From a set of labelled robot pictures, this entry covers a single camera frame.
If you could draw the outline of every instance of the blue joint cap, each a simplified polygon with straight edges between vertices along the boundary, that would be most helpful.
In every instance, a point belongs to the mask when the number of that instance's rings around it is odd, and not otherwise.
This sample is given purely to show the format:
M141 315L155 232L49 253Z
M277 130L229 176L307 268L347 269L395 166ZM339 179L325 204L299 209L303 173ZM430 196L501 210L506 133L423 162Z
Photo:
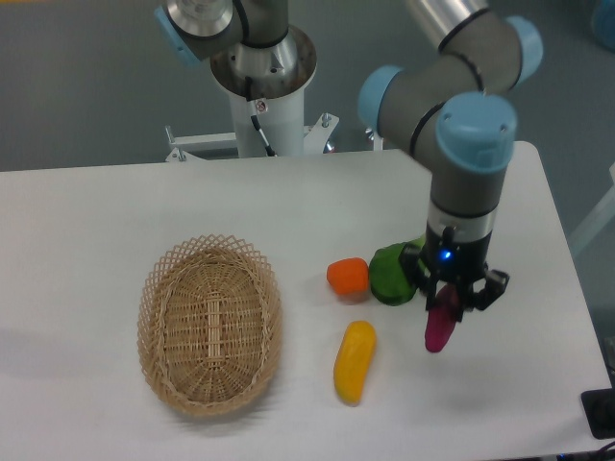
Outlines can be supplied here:
M391 81L402 71L401 67L386 65L370 75L358 94L358 118L369 128L380 134L378 115L384 93Z
M521 44L521 75L518 83L528 79L540 66L545 49L538 29L521 16L511 16L506 19L517 32Z
M193 67L200 64L201 62L196 56L194 56L194 53L192 53L192 51L190 51L190 49L184 43L180 35L173 27L173 24L171 24L171 21L167 17L162 7L157 7L154 10L154 17L162 28L162 32L166 37L166 41L169 42L169 44L173 48L173 51L175 51L175 54L180 58L180 60L188 67Z
M516 133L517 114L507 100L477 91L450 99L435 127L438 146L452 163L485 175L510 163Z
M592 31L602 45L615 51L615 0L601 0L596 5Z

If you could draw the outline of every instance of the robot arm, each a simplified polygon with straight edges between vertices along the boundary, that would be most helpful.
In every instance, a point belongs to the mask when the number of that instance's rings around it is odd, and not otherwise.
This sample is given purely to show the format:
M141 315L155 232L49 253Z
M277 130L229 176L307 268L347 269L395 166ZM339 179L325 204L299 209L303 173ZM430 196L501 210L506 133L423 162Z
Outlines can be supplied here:
M506 273L488 269L486 256L517 122L503 98L488 95L531 75L542 42L526 20L502 21L481 0L407 2L440 58L417 75L377 70L359 94L359 116L432 173L426 244L406 246L400 263L427 295L428 310L439 281L454 286L461 321L464 310L485 309L508 283Z
M156 19L184 63L194 65L237 43L268 48L288 32L287 0L166 0Z

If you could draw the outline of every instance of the orange object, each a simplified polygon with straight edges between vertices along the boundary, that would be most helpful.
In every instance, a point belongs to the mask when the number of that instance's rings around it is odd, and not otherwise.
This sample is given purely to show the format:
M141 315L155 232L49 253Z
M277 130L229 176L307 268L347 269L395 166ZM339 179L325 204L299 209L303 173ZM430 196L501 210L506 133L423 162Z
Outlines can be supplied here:
M360 257L334 262L327 269L327 281L338 295L350 295L369 289L369 269Z
M345 403L355 406L361 401L375 349L374 327L363 320L348 325L333 368L335 391Z

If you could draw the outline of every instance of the metal pipe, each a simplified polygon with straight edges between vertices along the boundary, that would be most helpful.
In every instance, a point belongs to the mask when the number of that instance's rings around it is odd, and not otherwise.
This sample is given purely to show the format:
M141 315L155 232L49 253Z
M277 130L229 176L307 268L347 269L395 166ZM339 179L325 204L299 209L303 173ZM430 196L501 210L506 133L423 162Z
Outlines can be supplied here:
M167 0L166 9L173 22L192 36L217 36L233 18L232 0Z
M457 26L488 8L485 0L406 0L406 4L436 48Z

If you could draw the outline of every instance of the metal mount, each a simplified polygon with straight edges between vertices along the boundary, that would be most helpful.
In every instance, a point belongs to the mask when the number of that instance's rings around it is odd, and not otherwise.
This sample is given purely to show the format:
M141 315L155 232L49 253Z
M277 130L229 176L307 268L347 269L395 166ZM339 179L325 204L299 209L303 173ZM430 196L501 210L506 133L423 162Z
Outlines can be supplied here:
M330 113L323 113L313 126L304 127L304 155L315 156L334 152L335 147L330 137L339 123L339 117ZM175 137L170 126L164 127L171 153L167 162L188 161L203 159L193 156L189 152L205 153L237 147L234 133L202 134L197 136Z
M367 137L367 140L372 143L372 149L374 151L381 151L384 149L384 138L378 136L378 133L376 133L376 130L374 130L373 128L369 128L369 127L366 128L365 136Z
M615 182L615 164L610 167L611 179ZM577 257L604 227L615 217L615 185L604 194L589 214L568 237L568 246Z

